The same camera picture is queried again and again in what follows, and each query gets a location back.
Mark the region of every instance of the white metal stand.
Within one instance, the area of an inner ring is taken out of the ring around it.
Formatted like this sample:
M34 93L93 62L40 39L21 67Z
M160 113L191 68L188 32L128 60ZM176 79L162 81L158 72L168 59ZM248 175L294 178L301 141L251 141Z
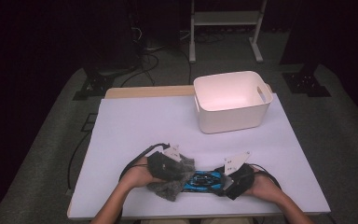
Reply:
M249 38L255 59L258 63L263 62L260 50L257 46L257 38L260 33L267 0L263 0L259 11L217 11L217 12L195 12L194 1L191 1L191 27L189 60L196 62L196 45L194 42L194 27L201 25L255 25L255 34Z

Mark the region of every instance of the white tag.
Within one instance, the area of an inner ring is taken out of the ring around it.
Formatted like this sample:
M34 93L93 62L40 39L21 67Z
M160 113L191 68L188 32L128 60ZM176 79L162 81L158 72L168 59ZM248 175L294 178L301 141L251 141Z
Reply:
M180 158L180 153L179 153L178 148L179 148L179 146L169 147L167 149L164 149L163 153L164 153L164 155L173 159L174 161L179 162L182 160L182 158Z
M231 175L238 171L251 156L251 152L244 152L232 157L225 158L225 175Z

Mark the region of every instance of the gray carpet floor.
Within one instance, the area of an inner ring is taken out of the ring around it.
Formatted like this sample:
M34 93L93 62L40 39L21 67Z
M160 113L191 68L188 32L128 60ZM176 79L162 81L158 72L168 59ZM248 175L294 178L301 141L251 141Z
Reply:
M197 44L197 62L191 64L190 80L226 72L257 72L280 97L298 142L331 207L331 217L339 224L358 223L357 106L342 89L338 77L322 65L315 76L329 90L331 97L292 94L282 73L296 72L301 64L279 65L288 33L260 34L258 44L263 63L255 62L247 40L249 35L225 35L222 41L213 44ZM158 57L158 66L149 73L156 86L188 83L189 63L184 55L188 53L188 44L181 48L182 52L164 49L153 53ZM144 57L145 68L155 62L153 57ZM113 87L119 87L130 75L116 78ZM82 69L75 72L51 108L0 204L0 223L88 223L72 221L66 216L71 201L71 196L66 194L68 162L85 136L81 129L88 114L98 112L102 99L94 96L84 101L73 101L85 80ZM125 83L125 87L151 85L145 74ZM90 137L86 136L74 157L70 172L72 188L76 185L89 141ZM316 223L334 223L327 215L312 219ZM281 217L266 217L264 223L284 221Z

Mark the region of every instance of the gray cloth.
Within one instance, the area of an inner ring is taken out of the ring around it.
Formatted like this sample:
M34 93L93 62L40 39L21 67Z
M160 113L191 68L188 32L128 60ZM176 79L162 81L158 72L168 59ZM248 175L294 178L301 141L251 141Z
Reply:
M156 192L156 194L168 201L174 202L176 196L183 190L185 183L196 173L195 162L193 159L189 159L181 155L182 160L182 174L183 178L180 180L173 180L163 183L150 183L147 188Z

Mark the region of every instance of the white plastic bin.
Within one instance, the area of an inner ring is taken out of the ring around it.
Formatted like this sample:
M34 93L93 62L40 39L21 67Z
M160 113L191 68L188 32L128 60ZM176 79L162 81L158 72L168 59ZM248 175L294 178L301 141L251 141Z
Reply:
M194 80L200 129L222 133L261 124L272 93L255 72L235 72Z

